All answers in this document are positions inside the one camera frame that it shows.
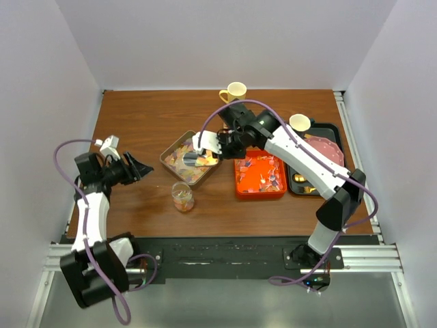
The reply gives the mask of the silver tin of gummies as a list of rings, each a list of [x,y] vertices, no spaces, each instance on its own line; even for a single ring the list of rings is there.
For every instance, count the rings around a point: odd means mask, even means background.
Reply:
[[[215,166],[196,166],[193,148],[194,131],[186,131],[173,142],[161,155],[160,162],[176,178],[196,189],[218,168]]]

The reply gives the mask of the metal scoop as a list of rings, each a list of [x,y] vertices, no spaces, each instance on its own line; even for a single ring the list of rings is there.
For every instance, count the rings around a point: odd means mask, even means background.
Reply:
[[[212,155],[199,155],[195,152],[187,152],[182,161],[188,167],[213,167],[219,163]]]

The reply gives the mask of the clear plastic jar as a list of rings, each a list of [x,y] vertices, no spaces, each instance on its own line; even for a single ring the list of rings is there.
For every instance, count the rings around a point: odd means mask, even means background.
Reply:
[[[181,212],[190,211],[195,204],[193,192],[185,182],[177,182],[172,186],[171,196],[174,206]]]

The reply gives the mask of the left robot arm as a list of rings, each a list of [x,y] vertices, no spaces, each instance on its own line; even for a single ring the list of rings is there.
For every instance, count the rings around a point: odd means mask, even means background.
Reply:
[[[79,307],[88,308],[114,297],[109,283],[126,292],[126,268],[134,268],[141,261],[141,251],[131,233],[107,238],[112,188],[138,182],[154,169],[129,152],[108,163],[95,152],[81,154],[74,161],[80,181],[75,195],[79,221],[72,250],[61,257],[60,268]]]

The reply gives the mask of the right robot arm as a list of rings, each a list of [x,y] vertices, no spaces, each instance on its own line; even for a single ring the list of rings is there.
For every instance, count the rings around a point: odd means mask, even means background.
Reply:
[[[220,159],[241,159],[250,146],[265,150],[302,174],[324,199],[315,213],[317,224],[308,241],[297,246],[292,258],[318,269],[328,261],[335,241],[363,200],[366,175],[336,164],[304,141],[268,105],[256,115],[237,100],[219,108],[215,114],[227,130],[209,140]]]

